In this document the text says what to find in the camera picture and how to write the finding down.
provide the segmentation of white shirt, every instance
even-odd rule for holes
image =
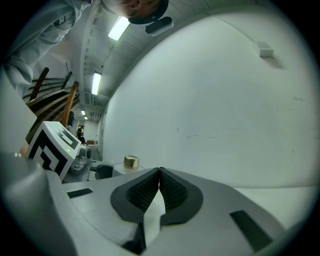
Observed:
[[[34,65],[62,41],[88,6],[82,0],[50,0],[23,27],[3,65],[19,96],[31,86]]]

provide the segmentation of gold cap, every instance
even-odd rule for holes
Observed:
[[[126,155],[124,157],[123,166],[130,169],[137,169],[139,167],[140,158],[133,155]]]

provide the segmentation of fluorescent light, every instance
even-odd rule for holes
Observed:
[[[126,17],[118,17],[118,19],[113,24],[108,37],[118,41],[122,34],[125,32],[130,22]]]
[[[91,90],[91,93],[93,95],[98,94],[98,88],[99,88],[99,84],[100,84],[100,80],[101,80],[101,75],[102,74],[99,72],[94,72],[94,74],[93,74],[92,90]]]

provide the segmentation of small jar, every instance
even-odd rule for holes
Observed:
[[[133,155],[126,155],[123,163],[117,163],[113,166],[112,177],[132,174],[138,171],[145,170],[144,167],[139,165],[140,158]]]

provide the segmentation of ceiling light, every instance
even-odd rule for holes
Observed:
[[[93,95],[98,94],[98,88],[99,88],[99,84],[100,84],[100,80],[101,80],[101,75],[102,74],[99,72],[94,72],[94,74],[93,74],[92,90],[91,90],[91,93]]]
[[[113,24],[108,37],[118,41],[122,34],[125,32],[130,22],[126,17],[118,17],[118,19]]]

